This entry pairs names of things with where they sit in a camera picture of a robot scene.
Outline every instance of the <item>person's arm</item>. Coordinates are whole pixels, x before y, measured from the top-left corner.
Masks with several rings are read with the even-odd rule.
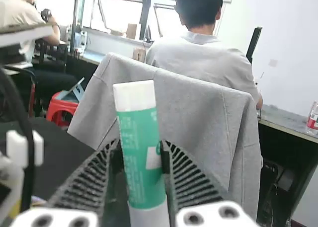
[[[260,110],[260,109],[262,109],[262,107],[263,107],[263,96],[262,96],[262,94],[260,93],[260,94],[259,94],[259,100],[258,100],[258,103],[257,103],[257,105],[256,105],[256,108],[257,108],[258,110]]]
[[[52,16],[49,19],[49,22],[56,23],[55,18]],[[48,37],[44,37],[43,40],[48,42],[49,44],[53,46],[58,46],[60,44],[61,39],[61,31],[58,25],[53,25],[53,34]]]
[[[228,49],[224,66],[225,77],[231,88],[250,93],[255,101],[256,108],[263,106],[263,97],[259,93],[254,81],[252,66],[246,56],[237,49]]]
[[[32,5],[30,5],[30,7],[26,9],[26,11],[24,11],[23,19],[24,19],[23,22],[29,25],[45,23],[40,13]],[[49,19],[49,22],[56,23],[56,20],[54,17],[51,17]],[[46,42],[48,42],[50,45],[57,46],[60,43],[60,38],[61,38],[60,28],[58,27],[58,25],[53,25],[53,34],[51,36],[44,37],[43,39]]]

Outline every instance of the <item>computer monitor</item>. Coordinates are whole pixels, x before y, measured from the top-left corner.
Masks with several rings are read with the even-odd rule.
[[[248,48],[246,57],[249,60],[249,62],[251,62],[251,63],[253,62],[253,54],[254,54],[258,39],[260,37],[260,33],[262,32],[262,29],[263,29],[262,27],[257,27],[254,29],[254,33],[253,33],[251,42],[249,44],[249,48]]]

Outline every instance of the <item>glue stick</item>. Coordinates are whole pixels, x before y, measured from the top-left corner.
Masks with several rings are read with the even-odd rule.
[[[153,80],[113,86],[132,227],[169,226]]]

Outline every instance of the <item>red stool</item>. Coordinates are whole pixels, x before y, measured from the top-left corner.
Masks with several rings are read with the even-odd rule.
[[[58,95],[59,92],[53,95],[50,101],[49,110],[46,114],[46,120],[54,122],[57,126],[60,127],[68,126],[69,122],[62,120],[62,112],[66,111],[74,115],[78,107],[78,103],[65,100],[58,100],[56,99],[56,96]]]

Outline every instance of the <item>gray t-shirt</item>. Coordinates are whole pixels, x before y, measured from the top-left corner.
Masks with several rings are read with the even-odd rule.
[[[187,32],[180,37],[161,38],[150,47],[146,63],[180,75],[216,83],[250,93],[257,104],[259,92],[251,64],[237,49],[216,37]]]

